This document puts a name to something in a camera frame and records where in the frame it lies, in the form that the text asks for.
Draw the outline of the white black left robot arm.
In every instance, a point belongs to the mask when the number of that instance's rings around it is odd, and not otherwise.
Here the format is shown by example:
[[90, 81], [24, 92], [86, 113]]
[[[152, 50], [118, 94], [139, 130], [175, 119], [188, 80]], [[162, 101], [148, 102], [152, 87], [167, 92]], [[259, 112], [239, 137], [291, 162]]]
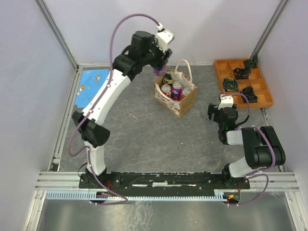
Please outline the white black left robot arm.
[[110, 131], [103, 124], [109, 110], [143, 67], [150, 65], [161, 70], [167, 64], [172, 54], [168, 46], [173, 39], [173, 32], [164, 28], [156, 34], [135, 32], [130, 45], [114, 59], [105, 82], [91, 102], [82, 112], [73, 113], [76, 131], [80, 133], [87, 150], [90, 183], [95, 187], [106, 184], [104, 145], [110, 137]]

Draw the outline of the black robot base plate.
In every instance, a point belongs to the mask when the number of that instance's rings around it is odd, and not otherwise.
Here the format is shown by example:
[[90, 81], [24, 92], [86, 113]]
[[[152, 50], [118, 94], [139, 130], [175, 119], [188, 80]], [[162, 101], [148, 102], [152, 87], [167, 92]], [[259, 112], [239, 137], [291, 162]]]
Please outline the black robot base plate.
[[120, 199], [207, 199], [215, 197], [215, 190], [249, 189], [249, 180], [235, 179], [225, 186], [221, 173], [136, 173], [110, 172], [100, 176], [81, 174], [79, 188], [98, 190], [97, 198], [107, 196]]

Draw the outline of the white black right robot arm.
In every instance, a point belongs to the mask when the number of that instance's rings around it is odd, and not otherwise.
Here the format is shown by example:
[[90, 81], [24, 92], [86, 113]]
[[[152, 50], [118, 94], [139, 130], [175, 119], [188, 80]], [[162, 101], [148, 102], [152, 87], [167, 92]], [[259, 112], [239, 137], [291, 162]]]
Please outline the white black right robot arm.
[[219, 104], [209, 104], [208, 119], [218, 124], [218, 139], [224, 145], [241, 145], [244, 148], [244, 157], [227, 164], [221, 173], [221, 184], [232, 188], [238, 179], [246, 180], [254, 174], [285, 164], [286, 155], [272, 126], [241, 127], [244, 121], [237, 122], [238, 111], [234, 103], [233, 94], [222, 94]]

